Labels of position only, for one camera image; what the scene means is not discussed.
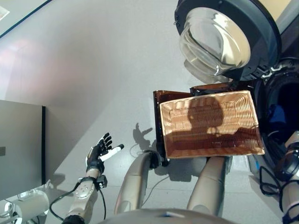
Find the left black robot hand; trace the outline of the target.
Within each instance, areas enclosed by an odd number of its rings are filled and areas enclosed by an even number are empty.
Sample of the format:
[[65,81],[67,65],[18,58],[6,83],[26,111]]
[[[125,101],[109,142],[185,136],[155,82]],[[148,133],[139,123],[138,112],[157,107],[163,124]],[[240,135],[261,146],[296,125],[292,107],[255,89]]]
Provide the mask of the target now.
[[123,144],[112,147],[112,137],[110,133],[104,134],[98,143],[91,147],[85,158],[86,172],[97,170],[101,174],[104,172],[104,161],[120,152],[124,148]]

